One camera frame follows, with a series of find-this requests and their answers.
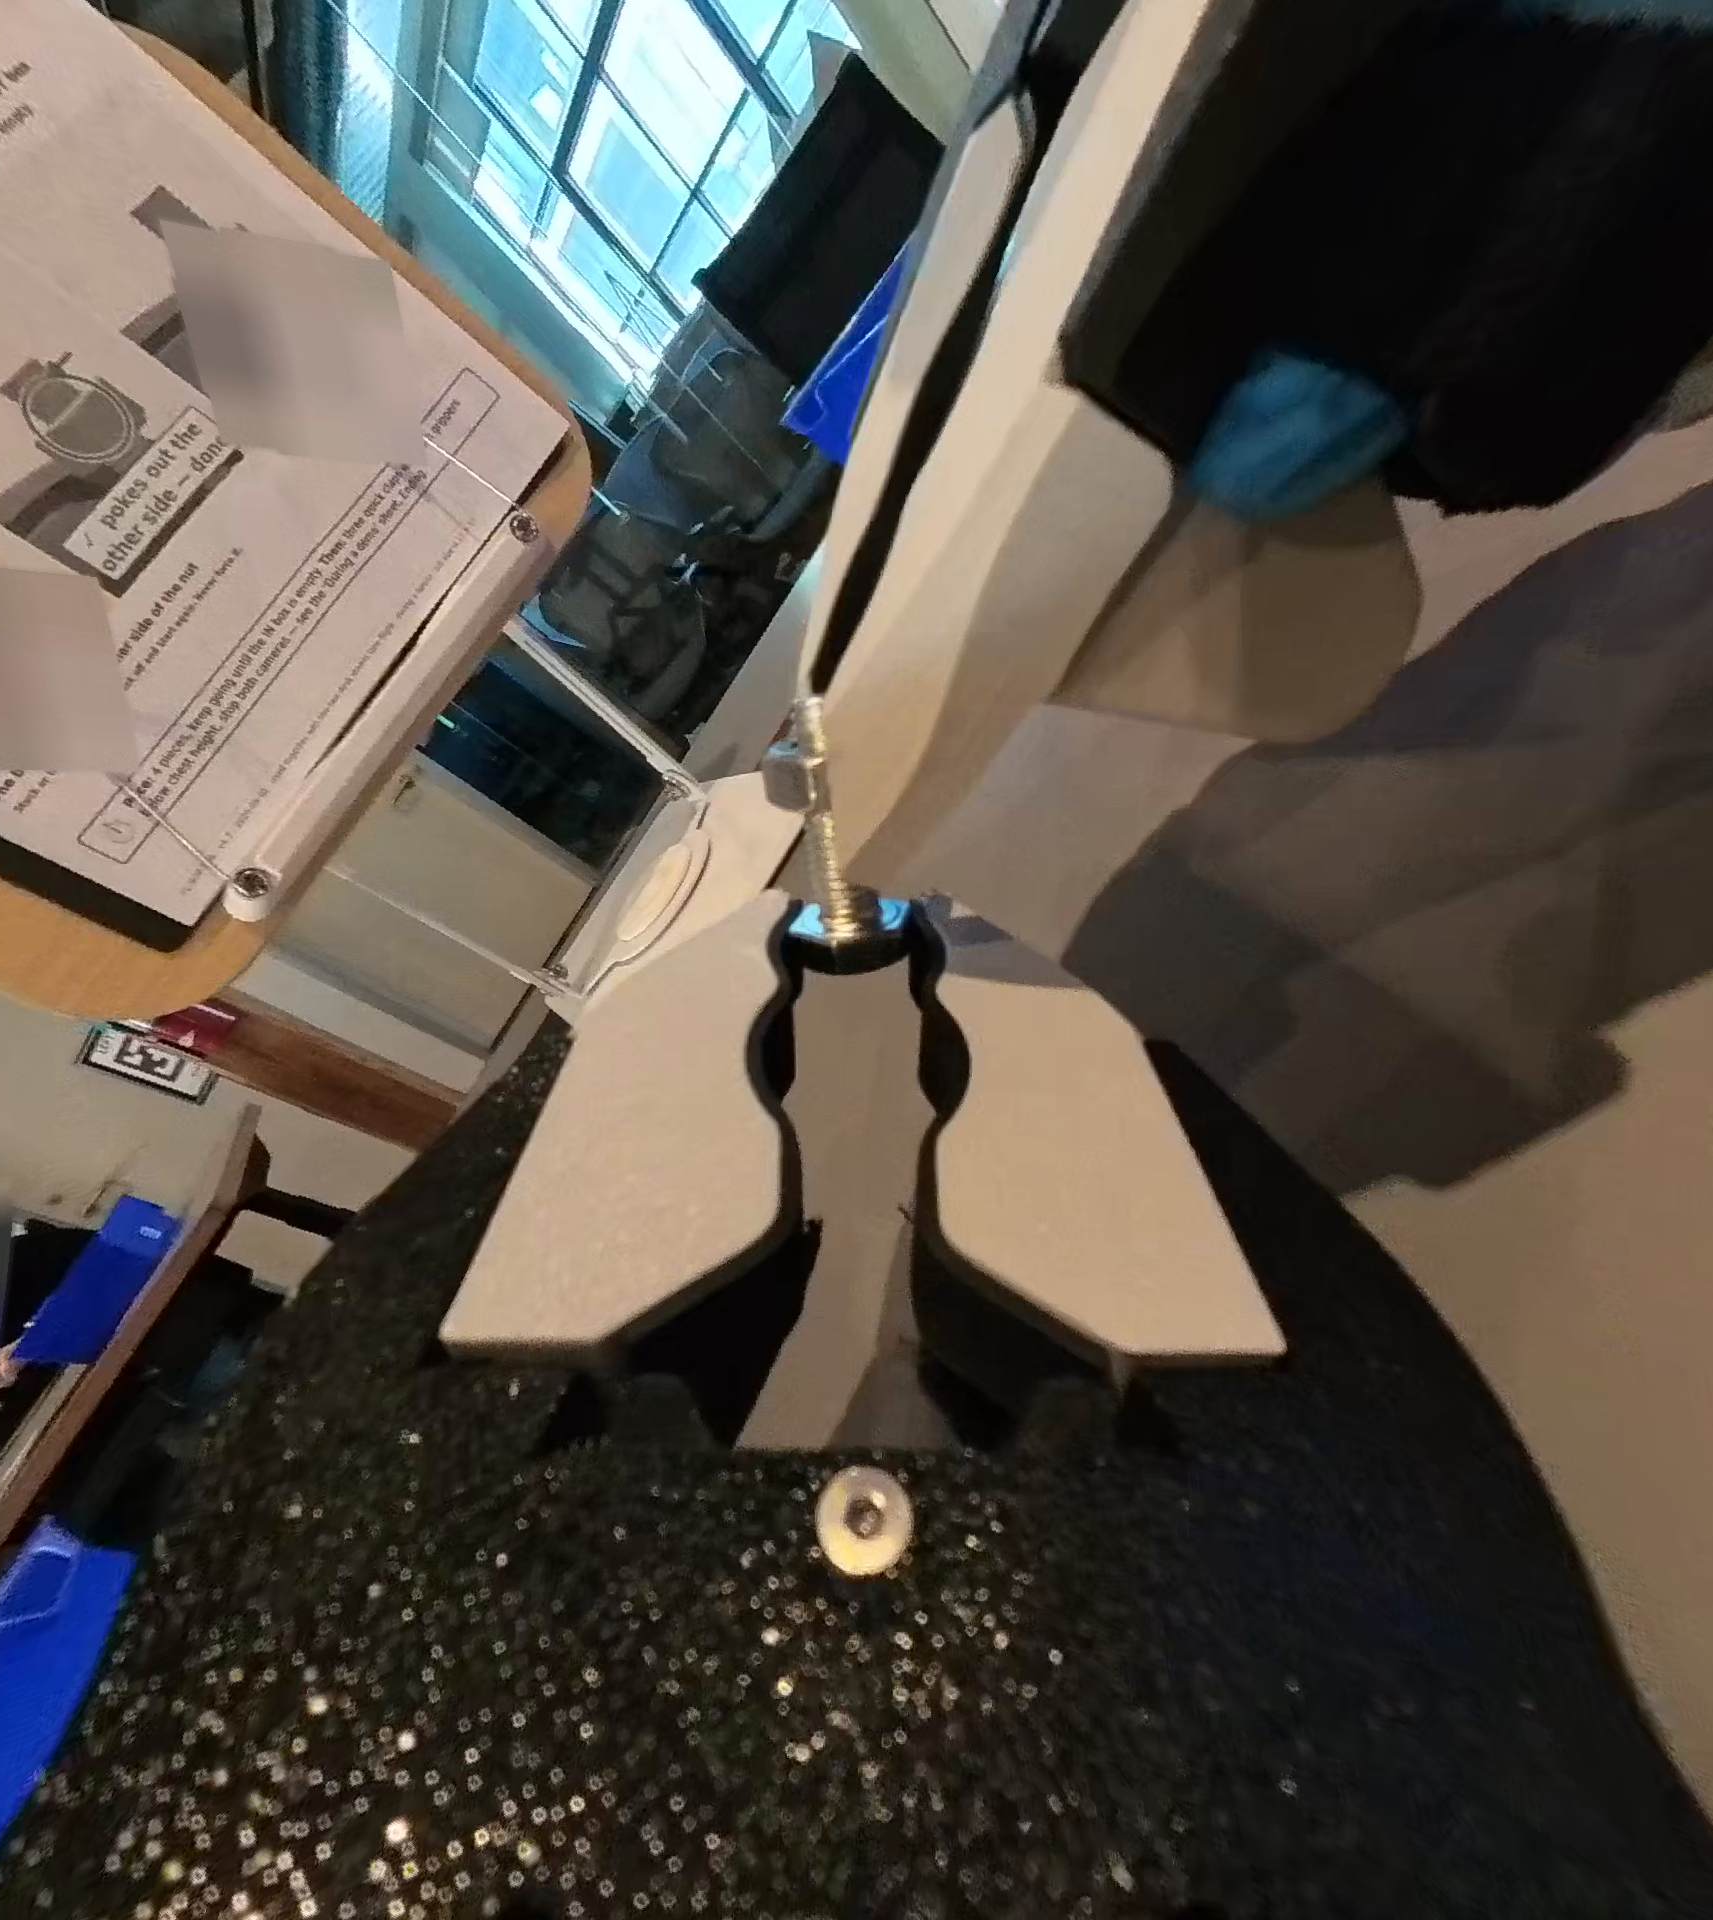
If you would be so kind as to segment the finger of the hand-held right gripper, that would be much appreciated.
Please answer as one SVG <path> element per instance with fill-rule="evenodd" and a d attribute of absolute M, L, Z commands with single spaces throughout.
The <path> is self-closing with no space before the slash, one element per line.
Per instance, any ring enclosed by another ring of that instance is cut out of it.
<path fill-rule="evenodd" d="M 1380 483 L 1240 528 L 1063 380 L 1069 312 L 1208 7 L 1045 4 L 1030 29 L 1037 160 L 956 438 L 843 667 L 814 686 L 859 885 L 905 892 L 1044 704 L 1305 741 L 1415 651 L 1420 570 Z"/>
<path fill-rule="evenodd" d="M 1007 4 L 971 69 L 915 226 L 820 545 L 799 680 L 830 686 L 913 545 L 912 501 L 956 438 L 997 272 L 1037 160 L 1022 66 L 1045 4 Z"/>

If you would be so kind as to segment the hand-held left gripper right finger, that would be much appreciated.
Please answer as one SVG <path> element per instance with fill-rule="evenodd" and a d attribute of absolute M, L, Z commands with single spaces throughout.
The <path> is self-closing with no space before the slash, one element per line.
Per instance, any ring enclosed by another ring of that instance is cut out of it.
<path fill-rule="evenodd" d="M 913 999 L 915 1222 L 941 1281 L 1092 1369 L 1285 1352 L 1145 1040 L 1103 997 L 927 897 Z"/>

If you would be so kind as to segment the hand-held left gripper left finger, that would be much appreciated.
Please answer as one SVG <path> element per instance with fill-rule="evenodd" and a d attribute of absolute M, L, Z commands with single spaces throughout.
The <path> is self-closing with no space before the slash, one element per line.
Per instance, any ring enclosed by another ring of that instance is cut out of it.
<path fill-rule="evenodd" d="M 760 892 L 590 1001 L 440 1323 L 452 1357 L 611 1360 L 797 1232 L 794 911 Z"/>

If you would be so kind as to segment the steel hex bolt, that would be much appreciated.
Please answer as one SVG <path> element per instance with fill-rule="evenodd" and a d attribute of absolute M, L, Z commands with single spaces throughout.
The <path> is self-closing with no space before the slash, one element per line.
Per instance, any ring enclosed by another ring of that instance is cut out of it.
<path fill-rule="evenodd" d="M 794 798 L 802 801 L 806 897 L 785 929 L 782 947 L 804 971 L 867 975 L 901 961 L 913 923 L 909 902 L 876 895 L 849 877 L 836 827 L 834 758 L 822 702 L 793 707 L 790 750 Z"/>

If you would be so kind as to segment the person's right hand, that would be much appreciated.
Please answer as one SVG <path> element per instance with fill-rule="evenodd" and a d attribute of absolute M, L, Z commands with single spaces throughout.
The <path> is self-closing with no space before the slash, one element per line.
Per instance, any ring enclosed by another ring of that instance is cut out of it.
<path fill-rule="evenodd" d="M 1371 379 L 1285 351 L 1253 354 L 1188 465 L 1188 490 L 1241 523 L 1306 515 L 1379 474 L 1408 438 Z"/>

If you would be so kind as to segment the black office chair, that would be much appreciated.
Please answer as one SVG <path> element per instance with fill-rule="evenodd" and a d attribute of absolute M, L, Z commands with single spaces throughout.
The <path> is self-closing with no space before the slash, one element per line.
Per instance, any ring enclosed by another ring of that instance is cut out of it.
<path fill-rule="evenodd" d="M 745 226 L 699 269 L 699 299 L 802 386 L 915 232 L 941 155 L 849 55 Z"/>

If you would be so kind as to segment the paned window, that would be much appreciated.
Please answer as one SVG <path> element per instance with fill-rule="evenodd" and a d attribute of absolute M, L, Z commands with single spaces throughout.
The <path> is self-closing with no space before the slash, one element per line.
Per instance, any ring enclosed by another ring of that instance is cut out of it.
<path fill-rule="evenodd" d="M 652 373 L 836 69 L 826 3 L 419 4 L 410 149 L 507 316 L 593 406 Z"/>

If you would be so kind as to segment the wood-edged desk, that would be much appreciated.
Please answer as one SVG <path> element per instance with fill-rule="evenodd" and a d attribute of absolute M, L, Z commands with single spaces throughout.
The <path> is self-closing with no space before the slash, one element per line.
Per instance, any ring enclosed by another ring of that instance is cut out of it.
<path fill-rule="evenodd" d="M 50 1479 L 67 1462 L 96 1409 L 120 1382 L 161 1311 L 186 1276 L 228 1232 L 249 1191 L 268 1173 L 269 1156 L 260 1143 L 264 1103 L 241 1106 L 221 1153 L 205 1166 L 194 1201 L 166 1255 L 125 1310 L 99 1357 L 67 1363 L 41 1384 L 41 1395 L 6 1437 L 0 1449 L 0 1558 L 42 1498 Z"/>

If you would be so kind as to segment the black white marker tag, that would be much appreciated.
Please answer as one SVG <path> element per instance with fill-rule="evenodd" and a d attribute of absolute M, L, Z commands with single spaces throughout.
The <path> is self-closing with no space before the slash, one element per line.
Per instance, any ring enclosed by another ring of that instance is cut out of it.
<path fill-rule="evenodd" d="M 194 1049 L 132 1021 L 89 1025 L 76 1066 L 194 1106 L 219 1085 L 219 1072 Z"/>

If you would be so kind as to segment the instruction sheet on wooden stand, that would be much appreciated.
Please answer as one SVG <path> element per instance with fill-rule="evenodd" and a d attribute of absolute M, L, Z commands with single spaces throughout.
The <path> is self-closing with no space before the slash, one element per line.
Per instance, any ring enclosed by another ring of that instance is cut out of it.
<path fill-rule="evenodd" d="M 394 242 L 328 181 L 300 160 L 292 146 L 251 114 L 241 101 L 200 75 L 194 66 L 147 35 L 122 29 L 151 60 L 194 97 L 244 132 L 295 185 L 314 193 L 367 242 L 395 274 L 458 319 L 480 343 L 496 352 L 564 420 L 564 443 L 540 479 L 510 516 L 507 530 L 524 551 L 521 558 L 485 566 L 481 587 L 471 587 L 452 606 L 449 618 L 464 625 L 469 646 L 453 659 L 435 693 L 409 696 L 391 686 L 346 737 L 361 784 L 331 803 L 300 801 L 294 868 L 273 882 L 257 868 L 244 870 L 225 889 L 216 907 L 197 925 L 181 948 L 143 947 L 122 932 L 96 925 L 65 905 L 53 905 L 0 877 L 0 992 L 32 1007 L 67 1016 L 157 1016 L 227 988 L 239 977 L 269 933 L 314 884 L 331 854 L 361 826 L 391 776 L 431 732 L 440 709 L 471 679 L 484 654 L 504 637 L 507 621 L 550 572 L 564 542 L 577 531 L 590 500 L 590 457 L 579 422 L 560 389 L 493 328 L 480 323 L 430 272 L 412 263 Z"/>

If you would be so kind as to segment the printed instruction sheet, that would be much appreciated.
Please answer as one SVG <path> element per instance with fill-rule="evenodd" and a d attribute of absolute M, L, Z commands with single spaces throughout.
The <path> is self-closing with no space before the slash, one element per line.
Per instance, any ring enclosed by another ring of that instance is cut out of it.
<path fill-rule="evenodd" d="M 0 4 L 0 877 L 181 948 L 469 646 L 564 420 L 89 4 Z"/>

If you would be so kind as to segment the wooden support post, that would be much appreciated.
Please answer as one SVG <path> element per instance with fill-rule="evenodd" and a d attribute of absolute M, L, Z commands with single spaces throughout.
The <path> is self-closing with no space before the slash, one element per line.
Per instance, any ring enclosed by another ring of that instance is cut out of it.
<path fill-rule="evenodd" d="M 426 1150 L 467 1096 L 247 997 L 140 1021 L 139 1029 L 227 1083 L 401 1150 Z"/>

